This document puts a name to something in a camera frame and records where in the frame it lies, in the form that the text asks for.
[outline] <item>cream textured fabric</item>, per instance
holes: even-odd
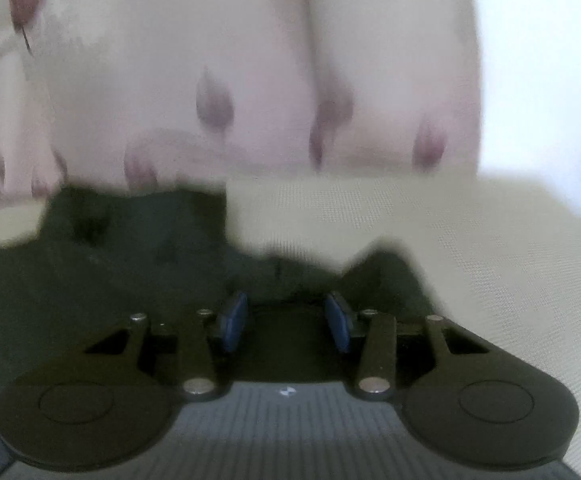
[[[472,0],[43,0],[26,33],[34,56],[0,61],[0,200],[477,166]]]
[[[581,410],[581,219],[541,186],[309,178],[231,181],[227,192],[229,235],[251,251],[342,269],[378,240],[398,244],[442,312],[557,377]],[[41,207],[16,209],[23,233]],[[581,416],[565,462],[581,475]]]

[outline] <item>metal pin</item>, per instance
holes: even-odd
[[[201,317],[203,320],[206,320],[215,316],[215,313],[209,308],[200,308],[197,311],[197,316]]]
[[[130,315],[130,320],[131,321],[144,321],[147,318],[147,314],[145,314],[144,312],[138,312],[137,314],[131,314]]]
[[[365,377],[359,382],[362,392],[367,394],[382,394],[391,387],[391,383],[381,377]]]
[[[184,392],[190,395],[205,395],[215,389],[215,383],[206,377],[194,377],[184,381],[182,385]]]
[[[360,310],[360,316],[362,317],[373,317],[378,313],[377,310],[375,310],[374,308],[365,308],[363,310]]]

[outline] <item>dark green cloth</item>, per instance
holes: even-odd
[[[224,237],[225,216],[223,194],[62,190],[35,240],[0,249],[0,387],[129,314],[177,322],[186,310],[219,308],[238,290],[253,306],[320,308],[337,289],[354,309],[398,317],[432,311],[398,254],[375,251],[336,276],[237,251]]]

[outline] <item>pink patterned fabric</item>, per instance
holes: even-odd
[[[0,31],[29,18],[9,1]],[[26,23],[32,56],[0,60],[0,201],[477,166],[472,0],[42,0]]]

